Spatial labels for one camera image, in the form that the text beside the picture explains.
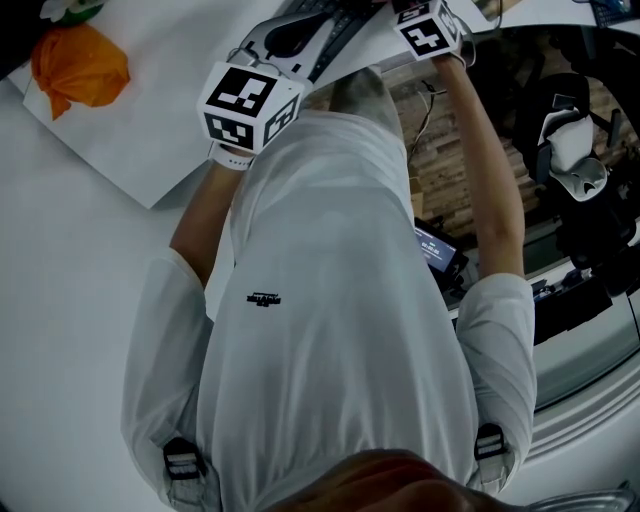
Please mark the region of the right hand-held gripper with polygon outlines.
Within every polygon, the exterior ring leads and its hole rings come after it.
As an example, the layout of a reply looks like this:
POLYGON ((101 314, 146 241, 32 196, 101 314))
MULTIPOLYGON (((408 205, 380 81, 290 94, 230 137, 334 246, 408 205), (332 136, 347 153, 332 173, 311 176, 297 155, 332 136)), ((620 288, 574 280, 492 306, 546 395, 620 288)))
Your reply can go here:
POLYGON ((394 30, 417 60, 455 53, 462 31, 445 1, 393 1, 394 30))

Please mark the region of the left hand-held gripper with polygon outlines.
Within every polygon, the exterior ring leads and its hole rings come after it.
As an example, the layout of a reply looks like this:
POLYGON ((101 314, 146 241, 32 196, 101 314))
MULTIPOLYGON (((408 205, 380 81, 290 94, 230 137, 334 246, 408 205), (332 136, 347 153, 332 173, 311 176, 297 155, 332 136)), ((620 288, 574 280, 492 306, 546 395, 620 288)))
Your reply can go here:
POLYGON ((259 153, 298 116, 309 78, 337 35, 335 19, 293 13, 257 25, 214 64, 197 101, 205 135, 259 153))

